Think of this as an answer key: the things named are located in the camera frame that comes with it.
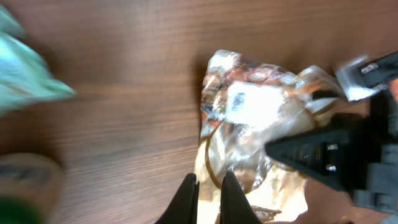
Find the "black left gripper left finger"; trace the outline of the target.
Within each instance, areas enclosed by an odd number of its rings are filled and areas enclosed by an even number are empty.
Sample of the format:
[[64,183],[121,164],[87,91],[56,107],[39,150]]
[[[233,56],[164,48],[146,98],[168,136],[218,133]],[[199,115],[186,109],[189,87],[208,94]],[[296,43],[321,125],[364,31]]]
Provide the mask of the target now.
[[196,224],[200,183],[193,173],[185,176],[169,206],[155,224]]

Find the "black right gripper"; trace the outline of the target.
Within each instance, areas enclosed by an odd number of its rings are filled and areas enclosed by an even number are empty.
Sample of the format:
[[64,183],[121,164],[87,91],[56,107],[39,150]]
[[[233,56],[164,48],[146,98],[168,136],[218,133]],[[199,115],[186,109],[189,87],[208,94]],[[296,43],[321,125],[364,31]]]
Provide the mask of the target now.
[[[353,192],[358,207],[397,214],[397,52],[363,63],[355,70],[370,102],[366,130],[364,187]],[[354,189],[349,153],[351,129],[315,129],[265,144],[272,159],[307,175],[329,188]]]

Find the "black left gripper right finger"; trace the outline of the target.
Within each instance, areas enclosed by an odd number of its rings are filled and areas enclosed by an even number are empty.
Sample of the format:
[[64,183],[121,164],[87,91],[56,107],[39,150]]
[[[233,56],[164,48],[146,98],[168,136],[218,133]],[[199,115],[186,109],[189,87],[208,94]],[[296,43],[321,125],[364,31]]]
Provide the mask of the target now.
[[236,176],[227,171],[221,185],[221,224],[261,224]]

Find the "clear brown snack bag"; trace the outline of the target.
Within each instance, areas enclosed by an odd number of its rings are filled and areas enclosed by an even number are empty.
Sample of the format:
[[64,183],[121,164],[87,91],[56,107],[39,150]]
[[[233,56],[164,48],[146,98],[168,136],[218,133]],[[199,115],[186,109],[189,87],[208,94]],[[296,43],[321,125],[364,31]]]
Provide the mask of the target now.
[[307,178],[271,159],[265,145],[326,125],[343,95],[337,80],[318,66],[296,74],[237,52],[216,51],[201,90],[194,168],[200,183],[198,223],[218,223],[228,171],[262,222],[292,222],[305,213]]

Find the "green lid plastic jar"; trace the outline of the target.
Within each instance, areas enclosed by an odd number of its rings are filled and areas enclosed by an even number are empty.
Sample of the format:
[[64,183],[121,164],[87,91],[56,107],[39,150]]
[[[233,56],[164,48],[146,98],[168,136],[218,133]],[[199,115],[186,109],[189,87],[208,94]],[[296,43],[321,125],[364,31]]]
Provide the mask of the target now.
[[64,171],[55,160],[34,153],[1,156],[1,223],[57,223]]

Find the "teal wet wipes pack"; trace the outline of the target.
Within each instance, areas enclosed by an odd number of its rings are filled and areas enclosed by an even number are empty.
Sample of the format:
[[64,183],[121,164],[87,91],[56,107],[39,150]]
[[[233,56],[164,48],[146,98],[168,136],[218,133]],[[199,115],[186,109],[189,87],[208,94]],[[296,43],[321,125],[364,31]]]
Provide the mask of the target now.
[[1,116],[75,95],[72,88],[52,76],[41,55],[19,40],[24,34],[17,19],[1,6]]

